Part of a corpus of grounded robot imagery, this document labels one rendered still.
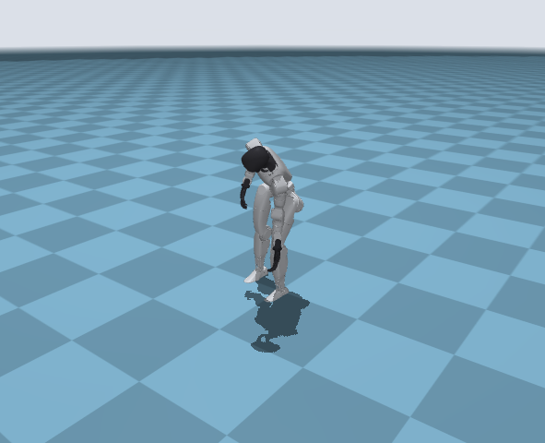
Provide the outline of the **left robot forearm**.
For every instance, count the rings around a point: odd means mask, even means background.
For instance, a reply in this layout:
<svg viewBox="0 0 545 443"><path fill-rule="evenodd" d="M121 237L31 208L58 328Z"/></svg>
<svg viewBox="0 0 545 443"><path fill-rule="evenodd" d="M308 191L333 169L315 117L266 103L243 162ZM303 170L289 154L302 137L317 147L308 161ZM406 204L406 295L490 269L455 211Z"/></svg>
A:
<svg viewBox="0 0 545 443"><path fill-rule="evenodd" d="M284 225L284 210L282 211L282 214L281 214L281 221L278 221L278 220L273 220L272 221L272 246L274 247L275 246L275 241L277 239L279 239L281 241L281 245L283 244L282 242L282 239L281 239L281 236L282 236L282 228L283 228L283 225Z"/></svg>

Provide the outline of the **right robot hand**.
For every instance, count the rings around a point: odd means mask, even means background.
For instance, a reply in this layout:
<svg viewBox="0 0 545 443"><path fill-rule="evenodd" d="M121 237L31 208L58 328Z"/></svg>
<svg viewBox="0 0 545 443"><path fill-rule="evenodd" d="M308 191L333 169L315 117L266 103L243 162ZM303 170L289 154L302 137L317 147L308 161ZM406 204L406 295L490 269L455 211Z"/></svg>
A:
<svg viewBox="0 0 545 443"><path fill-rule="evenodd" d="M241 206L246 210L247 210L247 207L246 207L247 204L244 201L244 196L245 196L245 193L246 193L246 189L250 187L249 184L250 184L250 180L248 178L246 178L244 180L243 184L241 184L241 186L242 186L241 195L240 195L240 197L241 197Z"/></svg>

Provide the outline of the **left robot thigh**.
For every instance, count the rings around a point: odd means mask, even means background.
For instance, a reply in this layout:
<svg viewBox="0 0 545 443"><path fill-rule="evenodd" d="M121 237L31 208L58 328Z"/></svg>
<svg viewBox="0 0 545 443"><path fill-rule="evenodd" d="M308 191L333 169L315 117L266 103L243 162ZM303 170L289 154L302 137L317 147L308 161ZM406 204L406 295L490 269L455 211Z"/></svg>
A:
<svg viewBox="0 0 545 443"><path fill-rule="evenodd" d="M290 232L291 226L294 223L294 219L293 219L294 213L300 212L302 208L303 208L303 201L301 200L301 198L295 192L290 191L288 196L286 197L285 205L283 207L285 215L284 215L284 225L282 228L282 236L281 236L283 244L281 247L285 246L284 243ZM273 250L272 248L273 246L272 246L272 240L271 240L270 253L275 255L275 250Z"/></svg>

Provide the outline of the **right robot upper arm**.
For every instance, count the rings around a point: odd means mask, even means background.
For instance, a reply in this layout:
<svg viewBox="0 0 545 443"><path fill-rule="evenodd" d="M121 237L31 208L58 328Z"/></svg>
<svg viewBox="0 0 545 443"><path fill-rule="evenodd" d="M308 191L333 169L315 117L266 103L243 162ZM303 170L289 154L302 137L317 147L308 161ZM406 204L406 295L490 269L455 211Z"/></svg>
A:
<svg viewBox="0 0 545 443"><path fill-rule="evenodd" d="M260 140L258 138L254 138L251 141L249 141L247 144L245 144L245 147L247 150L250 150L256 146L262 146ZM262 146L263 147L263 146Z"/></svg>

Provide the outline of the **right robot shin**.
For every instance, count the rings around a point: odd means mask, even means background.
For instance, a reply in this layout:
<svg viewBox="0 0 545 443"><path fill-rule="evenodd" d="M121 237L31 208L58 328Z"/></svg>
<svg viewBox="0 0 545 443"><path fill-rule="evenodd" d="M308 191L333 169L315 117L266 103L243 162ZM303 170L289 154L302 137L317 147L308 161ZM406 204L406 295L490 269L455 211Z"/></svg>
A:
<svg viewBox="0 0 545 443"><path fill-rule="evenodd" d="M264 240L259 237L259 233L255 232L254 236L254 253L255 253L255 270L258 272L263 270L264 261L269 248L270 239ZM256 268L257 264L257 268Z"/></svg>

